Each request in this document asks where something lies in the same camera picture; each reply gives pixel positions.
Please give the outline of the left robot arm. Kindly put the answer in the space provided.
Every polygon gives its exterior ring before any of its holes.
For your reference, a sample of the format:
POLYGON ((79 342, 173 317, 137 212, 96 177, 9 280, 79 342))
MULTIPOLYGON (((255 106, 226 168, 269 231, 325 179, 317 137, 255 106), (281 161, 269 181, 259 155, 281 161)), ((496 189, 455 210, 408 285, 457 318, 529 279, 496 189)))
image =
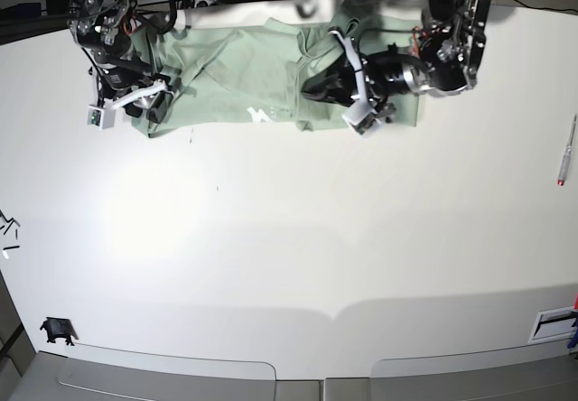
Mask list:
POLYGON ((329 28, 342 49, 328 69, 308 78, 303 96, 340 105, 360 135, 414 114, 425 92, 458 94, 477 84, 491 0, 427 0, 410 28, 354 21, 329 28))

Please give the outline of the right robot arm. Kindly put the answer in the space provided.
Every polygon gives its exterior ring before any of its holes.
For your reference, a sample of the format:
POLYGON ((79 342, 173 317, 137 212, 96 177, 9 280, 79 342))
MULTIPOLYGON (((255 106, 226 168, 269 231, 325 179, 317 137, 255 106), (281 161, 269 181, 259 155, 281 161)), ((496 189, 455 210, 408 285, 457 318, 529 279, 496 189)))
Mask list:
POLYGON ((175 96, 176 76, 159 51, 177 22, 177 0, 166 13, 146 14, 139 0, 83 0, 68 26, 89 58, 94 100, 88 124, 102 130, 120 114, 160 124, 175 96))

